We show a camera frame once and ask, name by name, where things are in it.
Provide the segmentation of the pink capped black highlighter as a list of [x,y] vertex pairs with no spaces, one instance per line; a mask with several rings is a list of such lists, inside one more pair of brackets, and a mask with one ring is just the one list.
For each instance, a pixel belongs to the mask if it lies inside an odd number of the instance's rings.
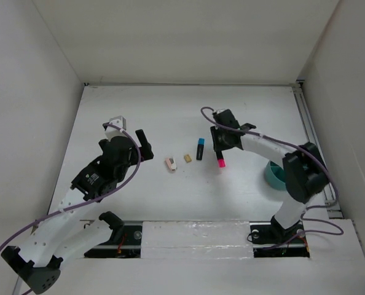
[[217,151],[216,152],[216,157],[217,157],[217,161],[218,161],[219,168],[225,168],[226,167],[226,163],[225,163],[225,160],[224,160],[224,156],[222,154],[222,151]]

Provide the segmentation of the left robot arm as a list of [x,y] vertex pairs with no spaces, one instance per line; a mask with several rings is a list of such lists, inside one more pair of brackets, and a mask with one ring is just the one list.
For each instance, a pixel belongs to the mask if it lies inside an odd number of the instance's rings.
[[72,180],[71,187],[55,212],[41,221],[29,239],[18,246],[7,246],[1,257],[35,294],[50,289],[69,260],[81,257],[100,243],[124,239],[125,223],[114,213],[101,213],[85,229],[70,236],[75,225],[107,196],[117,192],[130,179],[131,166],[154,157],[142,129],[134,141],[123,129],[107,125],[108,138],[99,142],[102,154],[92,160]]

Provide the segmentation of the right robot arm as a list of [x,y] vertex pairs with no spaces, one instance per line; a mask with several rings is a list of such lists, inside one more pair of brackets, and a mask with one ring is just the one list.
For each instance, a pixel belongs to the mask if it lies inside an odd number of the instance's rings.
[[[252,242],[276,248],[300,235],[305,235],[306,232],[300,229],[299,223],[309,210],[308,203],[330,182],[317,146],[311,142],[296,146],[262,135],[252,124],[240,125],[229,109],[213,111],[212,115],[213,126],[210,132],[219,167],[225,165],[223,151],[238,148],[252,152],[269,161],[264,171],[265,180],[269,181],[269,174],[273,174],[281,180],[288,192],[288,198],[272,216],[269,226],[251,231],[249,237]],[[141,186],[141,190],[150,198],[160,195],[167,199],[176,197],[179,206],[187,203],[189,197],[207,195],[212,200],[226,201],[230,199],[232,193],[233,181],[225,178],[216,180],[201,191],[204,174],[193,177],[188,185],[184,185],[181,180],[172,184],[169,180],[158,179],[159,176],[160,171],[153,170],[146,177],[150,186]]]

